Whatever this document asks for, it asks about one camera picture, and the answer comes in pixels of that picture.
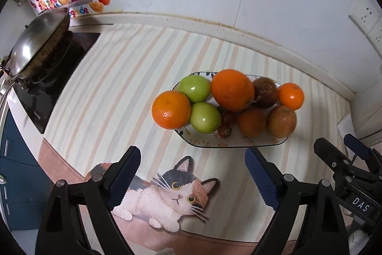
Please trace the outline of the yellowish red apple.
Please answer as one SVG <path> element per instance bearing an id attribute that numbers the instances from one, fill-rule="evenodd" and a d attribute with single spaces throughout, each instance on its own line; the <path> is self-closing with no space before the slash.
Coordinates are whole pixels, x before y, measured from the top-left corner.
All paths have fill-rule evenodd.
<path id="1" fill-rule="evenodd" d="M 275 138 L 290 136 L 297 126 L 296 113 L 285 105 L 273 108 L 266 120 L 266 131 Z"/>

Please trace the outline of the dark orange tangerine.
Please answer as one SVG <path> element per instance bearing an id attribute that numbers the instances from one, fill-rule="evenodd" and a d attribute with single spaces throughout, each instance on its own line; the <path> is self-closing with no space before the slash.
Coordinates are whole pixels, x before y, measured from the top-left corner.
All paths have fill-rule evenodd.
<path id="1" fill-rule="evenodd" d="M 251 107 L 241 112 L 237 119 L 237 124 L 239 131 L 244 136 L 255 138 L 265 131 L 266 116 L 261 109 Z"/>

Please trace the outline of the cherry tomato with stem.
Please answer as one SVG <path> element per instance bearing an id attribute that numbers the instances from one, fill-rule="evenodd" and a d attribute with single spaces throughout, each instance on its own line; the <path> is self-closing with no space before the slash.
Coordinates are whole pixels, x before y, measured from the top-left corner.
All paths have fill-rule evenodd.
<path id="1" fill-rule="evenodd" d="M 232 127 L 230 125 L 222 124 L 218 128 L 218 136 L 220 138 L 229 138 L 232 135 Z"/>

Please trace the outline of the bright orange tangerine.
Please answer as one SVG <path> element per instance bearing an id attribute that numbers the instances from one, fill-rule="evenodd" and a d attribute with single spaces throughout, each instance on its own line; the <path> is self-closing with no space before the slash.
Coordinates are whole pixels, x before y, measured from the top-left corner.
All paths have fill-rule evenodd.
<path id="1" fill-rule="evenodd" d="M 278 88 L 278 100 L 281 105 L 296 111 L 304 103 L 304 92 L 295 83 L 285 83 Z"/>

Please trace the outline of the large red apple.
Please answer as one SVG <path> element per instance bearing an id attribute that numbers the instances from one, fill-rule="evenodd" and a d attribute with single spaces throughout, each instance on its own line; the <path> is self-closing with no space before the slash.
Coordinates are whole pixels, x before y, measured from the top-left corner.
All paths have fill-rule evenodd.
<path id="1" fill-rule="evenodd" d="M 255 90 L 254 106 L 267 109 L 277 103 L 278 88 L 272 79 L 260 77 L 255 79 L 252 84 Z"/>

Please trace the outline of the smaller green apple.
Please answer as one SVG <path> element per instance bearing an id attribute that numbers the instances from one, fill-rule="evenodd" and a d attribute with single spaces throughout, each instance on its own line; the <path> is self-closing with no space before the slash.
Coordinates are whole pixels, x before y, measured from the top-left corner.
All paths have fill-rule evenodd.
<path id="1" fill-rule="evenodd" d="M 197 132 L 209 134 L 221 125 L 221 114 L 213 105 L 198 102 L 192 105 L 190 124 Z"/>

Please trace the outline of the shaded orange tangerine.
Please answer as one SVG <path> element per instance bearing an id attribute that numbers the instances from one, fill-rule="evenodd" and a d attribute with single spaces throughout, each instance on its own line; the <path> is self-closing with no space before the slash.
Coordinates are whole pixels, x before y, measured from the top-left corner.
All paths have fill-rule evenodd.
<path id="1" fill-rule="evenodd" d="M 188 98 L 178 91 L 165 91 L 152 104 L 154 122 L 166 130 L 176 130 L 189 121 L 191 105 Z"/>

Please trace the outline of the large orange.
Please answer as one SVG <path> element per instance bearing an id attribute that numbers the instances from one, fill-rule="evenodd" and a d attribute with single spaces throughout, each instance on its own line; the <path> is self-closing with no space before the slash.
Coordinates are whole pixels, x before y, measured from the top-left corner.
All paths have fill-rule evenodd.
<path id="1" fill-rule="evenodd" d="M 255 99 L 252 81 L 234 69 L 225 69 L 214 75 L 211 92 L 217 103 L 231 112 L 239 112 L 250 106 Z"/>

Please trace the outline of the larger green apple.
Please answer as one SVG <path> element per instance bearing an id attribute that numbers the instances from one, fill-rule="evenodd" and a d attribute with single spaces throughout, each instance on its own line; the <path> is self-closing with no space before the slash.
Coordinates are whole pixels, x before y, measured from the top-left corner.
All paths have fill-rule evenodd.
<path id="1" fill-rule="evenodd" d="M 203 102 L 211 93 L 210 81 L 203 76 L 190 75 L 179 82 L 177 90 L 183 93 L 191 103 Z"/>

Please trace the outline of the white folded paper towel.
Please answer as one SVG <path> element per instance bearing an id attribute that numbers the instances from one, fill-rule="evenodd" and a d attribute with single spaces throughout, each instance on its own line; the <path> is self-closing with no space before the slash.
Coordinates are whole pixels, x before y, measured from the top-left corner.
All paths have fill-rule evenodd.
<path id="1" fill-rule="evenodd" d="M 338 132 L 341 137 L 341 142 L 343 143 L 343 139 L 345 135 L 351 134 L 355 137 L 354 126 L 352 122 L 352 116 L 348 113 L 337 125 Z M 354 152 L 345 146 L 347 157 L 352 160 L 355 156 Z"/>

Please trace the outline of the blue cabinet drawers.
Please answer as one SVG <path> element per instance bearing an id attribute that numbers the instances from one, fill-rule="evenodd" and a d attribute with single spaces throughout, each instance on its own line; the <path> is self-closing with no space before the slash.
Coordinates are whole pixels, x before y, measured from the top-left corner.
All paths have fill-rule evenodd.
<path id="1" fill-rule="evenodd" d="M 53 186 L 7 113 L 1 136 L 1 199 L 11 231 L 38 229 Z"/>

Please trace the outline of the black induction cooktop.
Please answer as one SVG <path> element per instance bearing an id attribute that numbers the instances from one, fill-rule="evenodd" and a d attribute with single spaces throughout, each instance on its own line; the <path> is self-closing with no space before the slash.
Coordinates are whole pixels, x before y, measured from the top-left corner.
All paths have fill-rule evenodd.
<path id="1" fill-rule="evenodd" d="M 50 63 L 25 85 L 14 85 L 21 105 L 40 133 L 44 133 L 66 83 L 99 36 L 99 32 L 67 31 L 49 57 Z"/>

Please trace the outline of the steel wok with lid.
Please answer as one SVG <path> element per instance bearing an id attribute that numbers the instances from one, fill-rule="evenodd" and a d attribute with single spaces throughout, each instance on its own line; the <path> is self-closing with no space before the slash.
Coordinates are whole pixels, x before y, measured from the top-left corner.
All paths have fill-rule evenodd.
<path id="1" fill-rule="evenodd" d="M 8 69 L 7 80 L 26 80 L 49 63 L 57 44 L 69 28 L 69 10 L 59 7 L 39 14 L 19 36 L 2 70 Z"/>

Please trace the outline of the white wall socket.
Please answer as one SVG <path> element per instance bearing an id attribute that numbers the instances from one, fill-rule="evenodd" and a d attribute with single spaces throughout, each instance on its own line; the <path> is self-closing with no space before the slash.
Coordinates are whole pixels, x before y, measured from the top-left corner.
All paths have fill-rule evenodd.
<path id="1" fill-rule="evenodd" d="M 355 0 L 349 18 L 381 53 L 381 11 L 370 0 Z"/>

